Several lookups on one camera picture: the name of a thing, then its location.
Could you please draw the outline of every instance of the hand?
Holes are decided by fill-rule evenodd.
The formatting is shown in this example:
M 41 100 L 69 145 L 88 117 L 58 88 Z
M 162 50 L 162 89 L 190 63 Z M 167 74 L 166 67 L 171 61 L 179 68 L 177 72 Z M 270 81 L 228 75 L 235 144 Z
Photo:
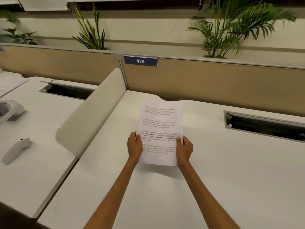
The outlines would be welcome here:
M 139 158 L 143 151 L 142 141 L 140 134 L 135 135 L 135 132 L 132 132 L 127 141 L 127 148 L 129 154 L 129 160 L 139 162 Z
M 181 138 L 177 137 L 177 148 L 176 148 L 176 156 L 178 167 L 189 162 L 190 156 L 193 152 L 193 144 L 187 139 L 187 137 L 183 136 L 183 144 L 181 143 Z

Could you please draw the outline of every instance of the paragraph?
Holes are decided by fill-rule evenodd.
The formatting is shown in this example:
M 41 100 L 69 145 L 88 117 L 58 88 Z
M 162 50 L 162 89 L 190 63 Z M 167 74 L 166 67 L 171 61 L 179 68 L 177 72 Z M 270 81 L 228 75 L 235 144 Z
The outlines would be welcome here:
M 143 144 L 143 151 L 149 153 L 168 154 L 174 152 L 174 149 L 175 147 Z
M 176 109 L 162 109 L 162 108 L 153 108 L 149 106 L 145 106 L 144 111 L 148 113 L 153 113 L 157 115 L 170 115 L 172 113 L 175 113 Z
M 156 128 L 170 128 L 175 125 L 176 121 L 154 121 L 150 119 L 143 119 L 143 125 Z
M 152 141 L 152 140 L 160 140 L 160 141 L 176 141 L 175 133 L 159 133 L 159 132 L 150 132 L 150 131 L 142 131 L 141 134 L 142 141 Z

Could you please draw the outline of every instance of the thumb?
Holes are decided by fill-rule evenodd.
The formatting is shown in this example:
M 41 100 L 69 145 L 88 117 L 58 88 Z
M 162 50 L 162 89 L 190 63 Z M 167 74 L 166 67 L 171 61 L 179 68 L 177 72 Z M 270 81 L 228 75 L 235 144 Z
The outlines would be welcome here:
M 138 140 L 140 141 L 140 140 L 141 140 L 140 134 L 137 134 L 137 135 L 135 136 L 135 140 L 136 140 L 136 141 L 138 141 Z
M 176 138 L 176 141 L 177 141 L 177 145 L 182 145 L 181 138 L 179 136 Z

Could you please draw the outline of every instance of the person's right arm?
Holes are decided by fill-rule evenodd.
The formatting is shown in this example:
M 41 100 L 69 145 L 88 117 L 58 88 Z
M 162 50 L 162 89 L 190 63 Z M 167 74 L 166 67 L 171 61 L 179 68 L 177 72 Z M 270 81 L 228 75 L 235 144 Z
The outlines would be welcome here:
M 178 167 L 181 170 L 193 196 L 200 208 L 209 229 L 240 229 L 228 213 L 221 207 L 205 185 L 200 180 L 196 171 L 189 162 L 193 152 L 193 144 L 183 136 L 177 137 L 176 156 Z

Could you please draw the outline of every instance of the desk number plate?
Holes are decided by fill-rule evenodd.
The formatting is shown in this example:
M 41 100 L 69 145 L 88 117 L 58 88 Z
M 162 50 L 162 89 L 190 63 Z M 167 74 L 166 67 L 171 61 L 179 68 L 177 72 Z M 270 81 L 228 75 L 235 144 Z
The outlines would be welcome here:
M 124 56 L 124 61 L 126 64 L 158 66 L 158 58 L 152 57 Z

